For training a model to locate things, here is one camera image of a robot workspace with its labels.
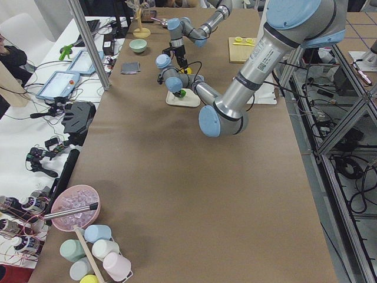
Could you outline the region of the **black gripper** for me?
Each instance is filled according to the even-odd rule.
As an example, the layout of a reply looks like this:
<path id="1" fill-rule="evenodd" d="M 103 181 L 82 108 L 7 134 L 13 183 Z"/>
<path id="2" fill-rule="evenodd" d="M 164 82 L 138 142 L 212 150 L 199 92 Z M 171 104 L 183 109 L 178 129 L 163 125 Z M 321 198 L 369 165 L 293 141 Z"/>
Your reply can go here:
<path id="1" fill-rule="evenodd" d="M 187 73 L 188 62 L 187 62 L 187 59 L 185 58 L 186 50 L 185 50 L 184 45 L 181 45 L 179 47 L 171 46 L 170 50 L 174 53 L 177 63 L 180 66 L 180 70 L 184 73 Z"/>
<path id="2" fill-rule="evenodd" d="M 181 93 L 181 91 L 174 92 L 173 95 L 174 95 L 175 97 L 182 97 L 182 93 Z"/>

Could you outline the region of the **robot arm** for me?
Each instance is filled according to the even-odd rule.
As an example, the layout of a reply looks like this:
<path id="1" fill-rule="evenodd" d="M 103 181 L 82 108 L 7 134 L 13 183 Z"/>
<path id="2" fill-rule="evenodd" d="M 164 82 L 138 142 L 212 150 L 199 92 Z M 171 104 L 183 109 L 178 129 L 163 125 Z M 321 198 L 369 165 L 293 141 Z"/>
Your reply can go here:
<path id="1" fill-rule="evenodd" d="M 167 21 L 170 33 L 170 47 L 163 50 L 165 55 L 172 51 L 180 68 L 187 68 L 186 50 L 183 37 L 187 37 L 197 47 L 202 47 L 219 23 L 227 19 L 233 9 L 233 2 L 229 0 L 209 1 L 216 9 L 213 15 L 200 27 L 195 28 L 188 17 L 172 18 Z"/>
<path id="2" fill-rule="evenodd" d="M 158 82 L 172 93 L 189 88 L 205 102 L 199 125 L 206 136 L 238 134 L 248 124 L 246 103 L 287 52 L 331 46 L 344 39 L 347 8 L 347 1 L 269 1 L 263 36 L 224 94 L 200 75 L 180 73 L 166 54 L 156 58 Z"/>

